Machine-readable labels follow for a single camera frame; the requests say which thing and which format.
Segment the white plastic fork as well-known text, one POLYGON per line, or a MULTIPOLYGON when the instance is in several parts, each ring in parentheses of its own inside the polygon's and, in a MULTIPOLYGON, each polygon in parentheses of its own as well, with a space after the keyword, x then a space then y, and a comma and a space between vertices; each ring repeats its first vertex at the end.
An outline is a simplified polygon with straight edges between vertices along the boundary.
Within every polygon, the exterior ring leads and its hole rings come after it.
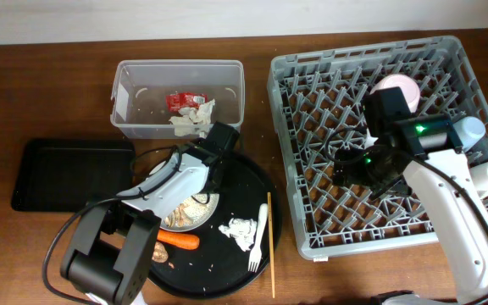
POLYGON ((248 260, 248 271, 249 272, 257 272, 259 263, 262 257, 262 250, 261 250, 261 242, 263 239, 263 233, 265 226, 267 224, 267 218, 268 218, 268 204, 263 203, 259 207, 258 211, 258 224, 257 224, 257 229, 256 229, 256 235, 254 238, 254 244, 253 248, 250 252, 249 260, 248 260))

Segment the white tissue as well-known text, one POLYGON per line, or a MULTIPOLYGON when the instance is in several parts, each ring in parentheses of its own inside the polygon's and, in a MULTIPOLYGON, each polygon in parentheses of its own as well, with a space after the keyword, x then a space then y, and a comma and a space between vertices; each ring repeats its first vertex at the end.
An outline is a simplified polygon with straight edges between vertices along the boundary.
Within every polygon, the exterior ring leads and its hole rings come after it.
POLYGON ((243 251, 251 250, 257 231, 257 222, 253 219, 231 219, 227 225, 220 225, 219 231, 233 238, 237 246, 243 251))

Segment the red snack wrapper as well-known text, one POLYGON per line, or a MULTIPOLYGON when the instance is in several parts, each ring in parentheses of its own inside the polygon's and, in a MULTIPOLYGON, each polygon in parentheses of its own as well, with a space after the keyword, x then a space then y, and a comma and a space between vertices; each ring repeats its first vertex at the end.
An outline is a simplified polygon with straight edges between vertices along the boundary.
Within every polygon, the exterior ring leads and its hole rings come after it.
POLYGON ((191 92, 174 93, 165 97, 165 102, 170 112, 178 112, 182 108, 199 108, 207 101, 207 95, 191 92))

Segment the pile of peanut shells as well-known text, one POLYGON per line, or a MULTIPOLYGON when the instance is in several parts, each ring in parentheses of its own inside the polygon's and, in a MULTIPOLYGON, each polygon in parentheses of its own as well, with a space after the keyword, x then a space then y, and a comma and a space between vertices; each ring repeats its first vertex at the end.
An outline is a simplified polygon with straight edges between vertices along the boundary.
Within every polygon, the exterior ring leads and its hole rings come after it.
POLYGON ((175 209, 169 216, 164 219, 164 223, 169 228, 180 228, 193 224, 192 218, 190 218, 185 209, 188 207, 186 203, 181 203, 177 209, 175 209))

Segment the wooden chopstick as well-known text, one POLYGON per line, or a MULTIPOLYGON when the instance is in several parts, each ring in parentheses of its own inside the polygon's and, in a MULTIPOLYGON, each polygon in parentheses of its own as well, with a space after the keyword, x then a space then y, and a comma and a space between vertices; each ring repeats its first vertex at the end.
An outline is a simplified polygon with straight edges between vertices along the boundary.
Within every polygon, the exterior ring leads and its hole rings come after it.
POLYGON ((270 282, 271 282, 271 296, 275 299, 275 247, 274 247, 274 231, 273 231, 273 214, 272 214, 272 195, 267 193, 268 204, 268 225, 269 225, 269 267, 270 267, 270 282))

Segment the brown dried mushroom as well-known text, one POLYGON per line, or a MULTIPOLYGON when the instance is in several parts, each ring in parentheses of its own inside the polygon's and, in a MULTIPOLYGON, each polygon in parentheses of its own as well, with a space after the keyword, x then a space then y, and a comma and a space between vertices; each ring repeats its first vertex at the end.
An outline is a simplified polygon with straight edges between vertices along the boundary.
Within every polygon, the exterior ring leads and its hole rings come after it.
POLYGON ((152 260, 155 263, 165 263, 169 258, 169 254, 165 246, 161 242, 156 242, 154 246, 154 252, 152 254, 152 260))

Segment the white paper napkin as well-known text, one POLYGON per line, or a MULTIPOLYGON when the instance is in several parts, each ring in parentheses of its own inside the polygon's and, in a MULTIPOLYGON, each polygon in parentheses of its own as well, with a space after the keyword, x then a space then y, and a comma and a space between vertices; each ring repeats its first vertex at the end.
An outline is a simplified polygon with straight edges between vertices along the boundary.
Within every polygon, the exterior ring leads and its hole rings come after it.
POLYGON ((171 116, 169 122, 174 126, 176 136, 191 136, 198 134, 205 137, 206 125, 212 123, 212 113, 216 102, 214 99, 201 104, 198 108, 185 107, 178 111, 178 115, 171 116))

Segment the orange carrot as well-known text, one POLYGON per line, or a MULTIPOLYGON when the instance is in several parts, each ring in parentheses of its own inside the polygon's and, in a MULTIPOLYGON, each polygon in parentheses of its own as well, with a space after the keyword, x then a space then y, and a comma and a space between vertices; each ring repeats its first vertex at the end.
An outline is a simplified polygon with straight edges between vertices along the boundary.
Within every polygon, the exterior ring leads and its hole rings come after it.
POLYGON ((196 250, 200 245, 198 236, 167 230, 160 230, 158 232, 158 240, 185 250, 196 250))

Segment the light blue cup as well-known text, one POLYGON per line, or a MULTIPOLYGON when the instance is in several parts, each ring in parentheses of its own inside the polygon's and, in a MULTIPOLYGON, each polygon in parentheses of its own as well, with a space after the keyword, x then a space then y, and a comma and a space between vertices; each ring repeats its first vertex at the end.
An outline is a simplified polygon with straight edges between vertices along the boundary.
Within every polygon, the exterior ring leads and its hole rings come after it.
POLYGON ((463 144, 463 150, 465 152, 472 148, 485 135, 485 124, 480 119, 472 116, 460 119, 453 124, 453 127, 463 144))

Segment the pink bowl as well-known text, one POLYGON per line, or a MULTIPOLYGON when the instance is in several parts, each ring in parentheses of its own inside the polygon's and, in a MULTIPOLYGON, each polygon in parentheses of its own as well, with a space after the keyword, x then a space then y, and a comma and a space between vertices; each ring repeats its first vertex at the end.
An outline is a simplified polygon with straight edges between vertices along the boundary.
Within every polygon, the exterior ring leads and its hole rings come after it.
POLYGON ((377 83, 371 89, 370 93, 392 87, 399 87, 402 90, 402 94, 406 100, 409 110, 412 113, 415 113, 419 105, 421 91, 419 90, 417 82, 406 75, 388 75, 377 83))

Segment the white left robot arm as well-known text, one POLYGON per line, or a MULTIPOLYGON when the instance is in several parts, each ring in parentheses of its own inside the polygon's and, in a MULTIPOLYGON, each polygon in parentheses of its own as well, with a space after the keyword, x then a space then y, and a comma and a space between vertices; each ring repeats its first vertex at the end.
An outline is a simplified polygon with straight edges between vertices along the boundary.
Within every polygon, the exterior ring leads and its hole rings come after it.
POLYGON ((43 285, 63 299, 87 302, 55 288, 47 274, 55 247, 65 231, 75 225, 60 266, 61 276, 109 304, 132 303, 147 279, 162 221, 188 197, 220 184, 232 147, 231 142, 207 139, 174 145, 169 148, 165 165, 140 184, 114 197, 88 203, 74 213, 47 249, 42 262, 43 285), (133 217, 121 248, 100 238, 109 210, 118 206, 129 210, 133 217))

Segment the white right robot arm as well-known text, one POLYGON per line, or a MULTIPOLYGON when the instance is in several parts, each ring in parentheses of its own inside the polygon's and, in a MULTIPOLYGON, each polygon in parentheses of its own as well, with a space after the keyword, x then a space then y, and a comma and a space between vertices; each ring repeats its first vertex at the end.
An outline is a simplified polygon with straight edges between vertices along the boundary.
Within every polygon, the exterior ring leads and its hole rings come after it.
POLYGON ((474 188, 462 143, 444 114, 369 119, 377 142, 366 149, 330 146, 341 183, 376 194, 398 179, 420 200, 446 255, 461 304, 488 304, 488 212, 474 188))

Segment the grey plate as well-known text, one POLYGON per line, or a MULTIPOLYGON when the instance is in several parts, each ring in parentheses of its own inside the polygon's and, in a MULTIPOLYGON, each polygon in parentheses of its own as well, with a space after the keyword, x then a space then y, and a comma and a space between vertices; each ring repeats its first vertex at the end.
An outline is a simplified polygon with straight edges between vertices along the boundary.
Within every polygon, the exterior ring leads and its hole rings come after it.
POLYGON ((154 192, 153 212, 163 217, 163 230, 193 230, 214 214, 220 194, 203 190, 207 175, 208 169, 201 161, 186 155, 176 174, 154 192))

